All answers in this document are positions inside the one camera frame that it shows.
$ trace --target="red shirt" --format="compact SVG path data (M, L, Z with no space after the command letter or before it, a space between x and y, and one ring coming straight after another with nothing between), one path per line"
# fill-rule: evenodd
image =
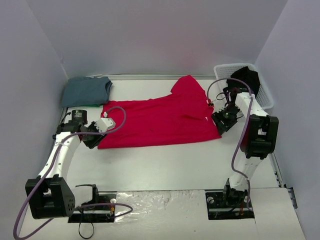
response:
M99 149L187 144L220 138L205 91L190 75L181 77L168 96L109 101L103 106L103 112L114 106L124 108L126 122L118 131L108 134ZM119 109L112 110L108 117L115 121L115 127L124 118Z

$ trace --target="gray wall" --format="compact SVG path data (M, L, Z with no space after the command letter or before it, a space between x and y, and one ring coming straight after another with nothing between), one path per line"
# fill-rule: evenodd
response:
M319 9L319 0L289 0L255 63L275 99L275 155L308 240L320 238Z
M26 180L48 159L66 76L25 1L0 1L0 238L13 239Z
M287 0L26 0L70 77L254 63Z

